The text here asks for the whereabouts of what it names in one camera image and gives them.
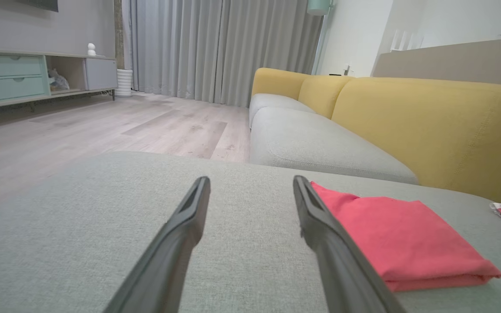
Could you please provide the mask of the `large grey sofa chaise cushion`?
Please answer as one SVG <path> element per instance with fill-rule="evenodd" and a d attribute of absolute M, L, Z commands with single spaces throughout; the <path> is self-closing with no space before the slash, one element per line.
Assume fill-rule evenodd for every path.
<path fill-rule="evenodd" d="M 200 176 L 211 179 L 203 237 L 179 313 L 327 313 L 300 237 L 292 180 L 358 196 L 419 200 L 501 270 L 490 200 L 330 173 L 117 151 L 73 163 L 0 204 L 0 313 L 102 313 Z M 501 313 L 501 279 L 397 293 L 409 313 Z"/>

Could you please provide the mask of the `dark wall television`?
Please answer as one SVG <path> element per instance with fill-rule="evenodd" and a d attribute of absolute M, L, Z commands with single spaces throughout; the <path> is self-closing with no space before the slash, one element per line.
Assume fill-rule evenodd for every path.
<path fill-rule="evenodd" d="M 58 0 L 15 0 L 18 3 L 25 4 L 42 10 L 59 12 Z"/>

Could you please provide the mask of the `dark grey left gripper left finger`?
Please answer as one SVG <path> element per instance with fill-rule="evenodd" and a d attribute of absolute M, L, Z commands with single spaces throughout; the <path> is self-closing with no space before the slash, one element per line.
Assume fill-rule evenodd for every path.
<path fill-rule="evenodd" d="M 103 313 L 178 313 L 190 257 L 200 242 L 211 191 L 195 180 Z"/>

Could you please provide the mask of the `teal floor lamp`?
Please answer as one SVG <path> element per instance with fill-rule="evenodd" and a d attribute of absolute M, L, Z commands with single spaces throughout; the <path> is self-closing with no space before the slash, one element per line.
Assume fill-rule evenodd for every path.
<path fill-rule="evenodd" d="M 332 10 L 334 8 L 334 0 L 308 0 L 307 13 L 312 16 L 322 17 L 321 30 L 314 53 L 313 67 L 311 70 L 312 75 L 316 75 L 320 67 L 325 41 L 328 33 L 330 19 L 332 17 Z"/>

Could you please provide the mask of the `long low tv cabinet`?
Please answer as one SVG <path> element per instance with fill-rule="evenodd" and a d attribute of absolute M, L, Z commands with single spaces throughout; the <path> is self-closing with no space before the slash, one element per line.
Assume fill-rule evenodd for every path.
<path fill-rule="evenodd" d="M 0 55 L 25 55 L 38 56 L 40 58 L 41 75 L 21 76 L 21 77 L 42 77 L 44 81 L 44 89 L 46 94 L 33 97 L 20 97 L 14 99 L 0 100 L 0 107 L 15 105 L 20 103 L 31 103 L 36 101 L 52 100 L 62 97 L 73 97 L 77 95 L 108 93 L 115 98 L 114 89 L 87 90 L 86 87 L 86 72 L 85 59 L 108 59 L 105 56 L 89 56 L 89 55 L 71 55 L 64 53 L 52 52 L 30 52 L 30 51 L 5 51 L 0 50 Z M 57 72 L 66 78 L 70 86 L 70 90 L 51 92 L 48 79 L 48 70 L 56 69 Z M 17 77 L 0 77 L 0 79 L 10 79 Z"/>

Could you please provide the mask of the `mint green cabinet drawer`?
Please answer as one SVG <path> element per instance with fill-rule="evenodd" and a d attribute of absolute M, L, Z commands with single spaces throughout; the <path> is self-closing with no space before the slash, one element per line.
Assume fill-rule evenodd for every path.
<path fill-rule="evenodd" d="M 0 79 L 0 100 L 44 95 L 42 77 L 17 77 Z"/>
<path fill-rule="evenodd" d="M 0 77 L 41 75 L 40 58 L 25 55 L 0 55 Z"/>

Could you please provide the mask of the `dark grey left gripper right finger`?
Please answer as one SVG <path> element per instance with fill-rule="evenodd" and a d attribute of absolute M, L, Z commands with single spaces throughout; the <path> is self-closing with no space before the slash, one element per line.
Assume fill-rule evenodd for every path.
<path fill-rule="evenodd" d="M 293 180 L 301 236 L 316 254 L 329 313 L 406 313 L 304 176 Z"/>

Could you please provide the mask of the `red and white sports shorts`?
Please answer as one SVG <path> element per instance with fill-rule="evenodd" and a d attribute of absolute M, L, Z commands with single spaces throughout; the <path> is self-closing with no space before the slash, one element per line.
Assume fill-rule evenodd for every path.
<path fill-rule="evenodd" d="M 478 286 L 500 279 L 445 220 L 420 201 L 312 188 L 394 292 Z"/>

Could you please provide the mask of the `crumpled bag in cabinet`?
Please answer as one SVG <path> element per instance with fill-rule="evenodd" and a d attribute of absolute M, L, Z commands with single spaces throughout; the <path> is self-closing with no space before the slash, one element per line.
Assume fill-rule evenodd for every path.
<path fill-rule="evenodd" d="M 68 81 L 56 69 L 48 70 L 48 82 L 51 92 L 70 90 Z"/>

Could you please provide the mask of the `yellow sofa backrest cushion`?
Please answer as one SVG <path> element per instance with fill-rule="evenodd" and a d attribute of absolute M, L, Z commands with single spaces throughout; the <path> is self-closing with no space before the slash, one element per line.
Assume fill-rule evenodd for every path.
<path fill-rule="evenodd" d="M 422 186 L 501 202 L 501 85 L 354 78 L 332 120 L 405 164 Z"/>
<path fill-rule="evenodd" d="M 353 77 L 309 75 L 302 83 L 298 101 L 318 115 L 332 118 L 337 98 Z"/>
<path fill-rule="evenodd" d="M 302 84 L 309 77 L 310 74 L 262 67 L 254 74 L 251 96 L 266 93 L 298 100 Z"/>

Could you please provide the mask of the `grey cabinet door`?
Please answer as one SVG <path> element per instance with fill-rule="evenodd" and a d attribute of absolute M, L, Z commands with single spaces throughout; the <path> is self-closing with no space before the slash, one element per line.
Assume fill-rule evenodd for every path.
<path fill-rule="evenodd" d="M 85 59 L 87 90 L 117 88 L 117 62 L 108 59 Z"/>

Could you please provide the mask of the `grey pleated curtain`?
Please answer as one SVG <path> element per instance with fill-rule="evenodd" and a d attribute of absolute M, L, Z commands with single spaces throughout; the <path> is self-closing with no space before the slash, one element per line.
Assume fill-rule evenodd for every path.
<path fill-rule="evenodd" d="M 248 107 L 257 69 L 314 69 L 323 18 L 308 0 L 121 2 L 136 91 Z"/>

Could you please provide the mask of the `white slatted railing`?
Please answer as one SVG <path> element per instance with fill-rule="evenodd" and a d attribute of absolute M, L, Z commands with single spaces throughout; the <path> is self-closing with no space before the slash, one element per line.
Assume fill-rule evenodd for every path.
<path fill-rule="evenodd" d="M 424 36 L 413 32 L 397 29 L 392 38 L 390 52 L 409 51 L 421 48 Z"/>

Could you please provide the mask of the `white ribbed plant pot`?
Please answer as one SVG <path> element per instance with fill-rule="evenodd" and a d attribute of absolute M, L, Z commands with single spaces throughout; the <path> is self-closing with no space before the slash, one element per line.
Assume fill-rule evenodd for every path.
<path fill-rule="evenodd" d="M 133 94 L 133 70 L 117 69 L 117 88 L 115 97 L 131 97 Z"/>

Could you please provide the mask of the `grey sofa seat cushion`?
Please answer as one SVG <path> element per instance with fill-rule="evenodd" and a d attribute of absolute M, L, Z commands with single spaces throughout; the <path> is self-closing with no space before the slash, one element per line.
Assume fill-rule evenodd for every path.
<path fill-rule="evenodd" d="M 253 119 L 258 111 L 265 107 L 278 107 L 291 110 L 304 111 L 307 113 L 315 113 L 311 108 L 304 105 L 298 100 L 282 95 L 274 95 L 268 93 L 257 93 L 251 97 L 249 103 L 249 128 L 252 129 Z"/>
<path fill-rule="evenodd" d="M 249 162 L 418 184 L 405 164 L 357 134 L 321 115 L 278 107 L 257 111 Z"/>

